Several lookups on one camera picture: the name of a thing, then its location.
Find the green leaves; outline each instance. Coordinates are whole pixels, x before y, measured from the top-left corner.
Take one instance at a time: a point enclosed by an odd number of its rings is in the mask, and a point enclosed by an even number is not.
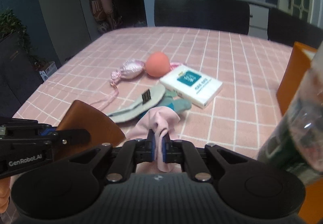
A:
[[[27,34],[27,27],[15,16],[13,10],[4,10],[0,13],[0,42],[14,32],[17,32],[19,37],[18,45],[26,51],[28,58],[34,67],[38,66],[40,63],[46,63],[45,59],[38,59],[37,56],[31,54],[33,47],[30,43],[30,37]]]

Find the cardboard box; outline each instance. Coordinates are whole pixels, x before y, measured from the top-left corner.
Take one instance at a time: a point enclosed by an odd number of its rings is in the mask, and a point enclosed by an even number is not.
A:
[[[40,71],[39,74],[44,81],[46,81],[54,72],[57,71],[57,67],[54,61],[50,61]]]
[[[311,60],[316,52],[316,49],[305,44],[294,43],[284,77],[276,93],[282,116],[286,113],[305,72],[311,67]]]

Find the chair backrest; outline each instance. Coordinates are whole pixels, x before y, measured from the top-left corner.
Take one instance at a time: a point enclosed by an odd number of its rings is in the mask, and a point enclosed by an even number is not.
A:
[[[239,0],[155,0],[155,26],[248,34],[250,7]]]
[[[269,9],[268,39],[288,46],[298,41],[318,49],[323,30],[276,8]]]

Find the pink wrapped candy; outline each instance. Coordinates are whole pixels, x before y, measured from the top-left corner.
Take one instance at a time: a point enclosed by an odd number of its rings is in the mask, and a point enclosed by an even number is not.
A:
[[[110,84],[115,87],[121,79],[133,79],[143,72],[145,63],[141,60],[128,60],[119,70],[111,73]]]

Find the plastic bottle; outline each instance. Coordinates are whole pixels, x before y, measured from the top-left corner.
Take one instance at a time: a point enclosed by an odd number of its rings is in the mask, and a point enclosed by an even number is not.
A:
[[[304,185],[323,176],[323,80],[313,65],[258,160],[293,173]]]

